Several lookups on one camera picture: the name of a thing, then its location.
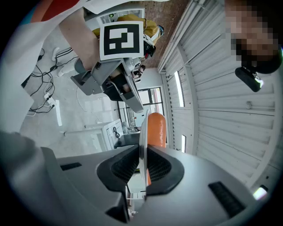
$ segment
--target white pipe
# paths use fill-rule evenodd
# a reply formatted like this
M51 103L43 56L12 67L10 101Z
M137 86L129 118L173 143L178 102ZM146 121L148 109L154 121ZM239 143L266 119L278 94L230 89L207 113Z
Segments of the white pipe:
M162 64L159 64L158 72L160 72L162 70L162 68L164 67L164 65L168 61L169 57L172 55L172 53L173 53L174 49L176 48L177 44L180 42L180 39L182 38L184 33L187 31L188 27L190 26L191 22L193 21L193 19L195 18L196 14L199 12L200 8L202 7L202 5L203 5L203 3L205 1L206 0L200 0L198 3L194 2L196 7L194 8L192 14L189 15L189 19L186 21L186 24L185 24L184 28L182 28L182 31L179 34L177 40L174 42L173 47L170 48L171 50L170 50L169 54L167 55L166 59L164 61L162 61Z
M174 30L173 35L170 38L168 45L166 46L166 49L165 49L163 56L162 56L162 59L161 59L159 65L157 67L158 70L160 70L160 65L162 65L163 62L165 61L165 56L167 56L168 52L171 50L172 45L174 43L174 39L177 37L177 35L176 35L177 32L179 32L179 30L183 30L182 28L185 26L186 21L187 21L189 15L191 14L191 11L192 11L191 9L193 9L195 5L196 5L196 3L194 1L190 1L190 3L188 4L188 6L185 9L185 12L182 14L182 17L179 20L177 27Z
M86 130L79 130L79 131L71 131L71 132L64 132L64 136L69 136L69 135L79 135L79 134L88 134L88 133L93 133L97 131L97 128L95 129L86 129Z

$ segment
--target black vent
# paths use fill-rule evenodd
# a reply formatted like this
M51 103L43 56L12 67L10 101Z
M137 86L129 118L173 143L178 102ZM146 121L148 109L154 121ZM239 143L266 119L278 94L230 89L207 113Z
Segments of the black vent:
M147 149L147 168L151 182L155 182L162 179L170 172L171 164L167 159Z
M111 168L113 174L126 184L134 174L139 163L138 150L131 151L125 157L115 162Z
M211 189L223 208L226 210L230 218L245 209L240 201L228 190L228 188L223 183L212 183L209 184L208 187Z
M70 163L70 164L66 164L66 165L61 165L60 167L63 171L65 171L65 170L77 168L79 166L81 166L81 164L79 162L75 162L75 163Z

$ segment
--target brick wall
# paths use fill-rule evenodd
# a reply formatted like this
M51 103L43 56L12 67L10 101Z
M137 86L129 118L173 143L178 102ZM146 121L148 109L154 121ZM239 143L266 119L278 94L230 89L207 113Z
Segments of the brick wall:
M164 27L165 34L157 41L156 51L151 59L145 60L147 68L157 68L167 44L187 6L189 0L156 1L132 1L145 8L145 18L153 20L157 25Z

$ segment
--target floor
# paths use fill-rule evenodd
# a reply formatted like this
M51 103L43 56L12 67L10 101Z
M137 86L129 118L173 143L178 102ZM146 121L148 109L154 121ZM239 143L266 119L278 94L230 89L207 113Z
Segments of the floor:
M157 68L160 59L170 41L170 38L190 0L132 1L145 8L145 18L153 20L157 25L164 27L164 35L156 43L156 51L152 58L145 60L147 68Z
M42 72L48 72L50 67L54 65L51 56L55 47L60 47L60 50L69 47L58 27L44 42L45 55L37 64ZM74 56L76 55L72 52L61 57L58 65L69 61ZM64 132L82 130L86 124L110 122L119 119L118 111L114 111L114 109L117 109L117 104L105 94L86 96L80 89L77 90L77 86L70 79L71 76L75 75L75 71L58 78L56 76L60 69L58 68L52 72L55 85L53 98L57 100L59 107L52 109L49 113L38 113L33 117L26 116L20 133L23 136L32 138L38 146L51 148L57 158L100 152L97 136L73 135L64 137ZM49 81L47 75L44 76L44 81ZM25 90L28 94L32 94L40 84L41 78L31 77ZM34 99L32 108L36 109L43 104L46 85L47 83L44 83L38 92L32 96ZM48 111L49 109L49 107L42 107L38 111Z

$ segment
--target white wall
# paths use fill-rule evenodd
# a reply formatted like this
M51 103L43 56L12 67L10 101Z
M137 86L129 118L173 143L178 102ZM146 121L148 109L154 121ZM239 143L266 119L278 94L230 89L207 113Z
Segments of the white wall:
M138 193L145 190L145 182L141 175L134 174L128 182L130 193Z
M141 76L141 82L136 84L138 90L163 86L161 74L157 68L146 68Z

